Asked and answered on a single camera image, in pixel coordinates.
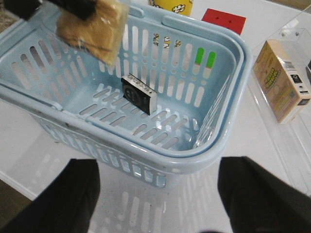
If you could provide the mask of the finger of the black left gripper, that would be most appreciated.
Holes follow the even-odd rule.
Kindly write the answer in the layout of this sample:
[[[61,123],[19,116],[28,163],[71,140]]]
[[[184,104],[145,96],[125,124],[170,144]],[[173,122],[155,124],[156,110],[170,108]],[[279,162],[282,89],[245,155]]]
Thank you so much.
[[[95,13],[97,3],[96,0],[50,0],[50,2],[82,20],[88,19]]]

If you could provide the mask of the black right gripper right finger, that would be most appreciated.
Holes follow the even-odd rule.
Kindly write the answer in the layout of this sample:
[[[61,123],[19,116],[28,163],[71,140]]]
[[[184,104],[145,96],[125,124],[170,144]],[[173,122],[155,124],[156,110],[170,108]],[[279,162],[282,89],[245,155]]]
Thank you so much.
[[[311,199],[246,156],[223,157],[218,191],[235,233],[309,233]]]

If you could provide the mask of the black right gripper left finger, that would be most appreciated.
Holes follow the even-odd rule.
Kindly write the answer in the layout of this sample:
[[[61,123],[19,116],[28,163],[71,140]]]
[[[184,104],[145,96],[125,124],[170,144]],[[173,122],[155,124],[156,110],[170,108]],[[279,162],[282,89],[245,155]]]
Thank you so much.
[[[53,182],[0,231],[86,233],[100,194],[94,159],[70,159]]]

